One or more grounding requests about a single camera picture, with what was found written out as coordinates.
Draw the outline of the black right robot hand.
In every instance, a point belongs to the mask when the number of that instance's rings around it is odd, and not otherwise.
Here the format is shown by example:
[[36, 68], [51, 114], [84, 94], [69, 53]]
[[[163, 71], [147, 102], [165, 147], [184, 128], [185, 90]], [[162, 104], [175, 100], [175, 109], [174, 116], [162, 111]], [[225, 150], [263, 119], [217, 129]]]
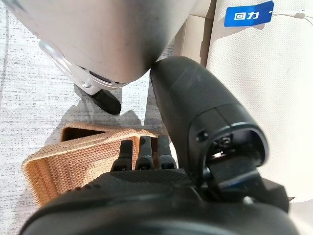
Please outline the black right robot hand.
[[150, 71], [176, 149], [140, 139], [135, 169], [125, 141], [110, 172], [36, 211], [22, 235], [296, 235], [285, 188], [260, 176], [263, 130], [205, 67], [183, 56]]

